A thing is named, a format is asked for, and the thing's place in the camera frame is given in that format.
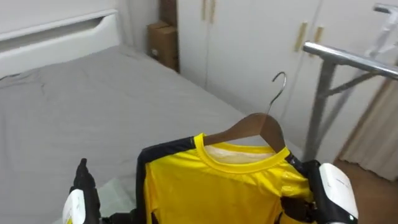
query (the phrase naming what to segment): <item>yellow shirt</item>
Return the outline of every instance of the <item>yellow shirt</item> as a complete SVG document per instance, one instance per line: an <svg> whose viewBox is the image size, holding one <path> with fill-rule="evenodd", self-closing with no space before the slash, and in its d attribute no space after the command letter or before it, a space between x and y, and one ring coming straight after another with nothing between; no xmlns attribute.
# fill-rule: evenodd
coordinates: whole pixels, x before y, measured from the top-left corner
<svg viewBox="0 0 398 224"><path fill-rule="evenodd" d="M274 223L280 198L311 199L284 148L203 145L204 134L144 149L137 165L138 223ZM289 217L281 223L298 223Z"/></svg>

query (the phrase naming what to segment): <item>wardrobe door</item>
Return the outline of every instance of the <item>wardrobe door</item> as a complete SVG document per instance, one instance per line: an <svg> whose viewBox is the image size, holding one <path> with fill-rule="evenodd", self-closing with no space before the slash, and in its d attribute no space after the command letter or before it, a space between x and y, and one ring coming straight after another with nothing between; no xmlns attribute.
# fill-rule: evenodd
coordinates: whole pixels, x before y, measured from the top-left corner
<svg viewBox="0 0 398 224"><path fill-rule="evenodd" d="M179 0L178 45L180 73L204 88L206 79L209 0Z"/></svg>
<svg viewBox="0 0 398 224"><path fill-rule="evenodd" d="M374 44L388 14L373 11L375 0L324 0L320 8L311 41L337 47L352 53L364 55ZM382 0L386 4L398 4L396 0ZM392 34L389 43L396 41L398 32ZM398 52L377 58L392 63ZM297 76L289 105L282 120L285 134L294 144L304 147L308 124L312 112L315 90L322 60L317 56L305 53L303 65ZM356 69L339 66L335 72L333 86L352 79ZM317 159L320 162L333 162L345 141L358 123L375 92L379 89L383 78L375 77L359 84L339 116L326 134L320 147ZM330 112L339 95L328 100L324 116Z"/></svg>
<svg viewBox="0 0 398 224"><path fill-rule="evenodd" d="M282 86L272 78L285 71L271 109L279 118L319 2L211 0L207 90L245 113L265 112Z"/></svg>

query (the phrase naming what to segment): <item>bed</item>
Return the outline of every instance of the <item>bed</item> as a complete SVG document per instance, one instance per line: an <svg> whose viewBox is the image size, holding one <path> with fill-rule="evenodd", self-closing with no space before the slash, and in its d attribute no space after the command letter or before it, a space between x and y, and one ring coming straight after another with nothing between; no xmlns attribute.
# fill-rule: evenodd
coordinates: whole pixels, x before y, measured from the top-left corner
<svg viewBox="0 0 398 224"><path fill-rule="evenodd" d="M100 197L106 197L101 187L116 178L134 201L136 158L142 148L216 133L244 117L174 71L120 44L115 13L60 21L3 38L13 47L0 53L1 223L59 219L82 157L88 158ZM94 28L81 30L87 25L82 23L99 17ZM48 31L70 24L80 28L68 28L68 34ZM51 38L37 42L39 32ZM21 36L33 42L21 47ZM249 138L239 143L264 141Z"/></svg>

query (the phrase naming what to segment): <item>wooden hanger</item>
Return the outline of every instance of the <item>wooden hanger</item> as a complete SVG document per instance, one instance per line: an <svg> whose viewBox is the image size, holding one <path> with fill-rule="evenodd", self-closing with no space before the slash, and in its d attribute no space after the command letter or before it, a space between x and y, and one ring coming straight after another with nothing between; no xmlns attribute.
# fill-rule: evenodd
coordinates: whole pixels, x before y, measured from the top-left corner
<svg viewBox="0 0 398 224"><path fill-rule="evenodd" d="M285 147L284 135L282 133L282 128L279 123L270 115L268 115L272 104L274 101L282 94L286 86L286 74L284 72L279 72L272 81L274 82L276 78L283 74L284 83L279 93L272 99L269 103L267 113L253 113L238 121L234 126L230 127L226 131L205 136L203 138L203 143L205 146L217 144L226 141L232 141L242 138L247 138L251 136L260 135L268 145L273 148L275 152L281 151Z"/></svg>

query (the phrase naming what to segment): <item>white headboard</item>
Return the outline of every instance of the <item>white headboard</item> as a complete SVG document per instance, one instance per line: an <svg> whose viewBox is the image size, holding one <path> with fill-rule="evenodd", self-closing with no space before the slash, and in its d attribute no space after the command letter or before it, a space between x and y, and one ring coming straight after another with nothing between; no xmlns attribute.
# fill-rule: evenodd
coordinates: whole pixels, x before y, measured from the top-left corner
<svg viewBox="0 0 398 224"><path fill-rule="evenodd" d="M67 62L121 43L116 10L0 35L0 78Z"/></svg>

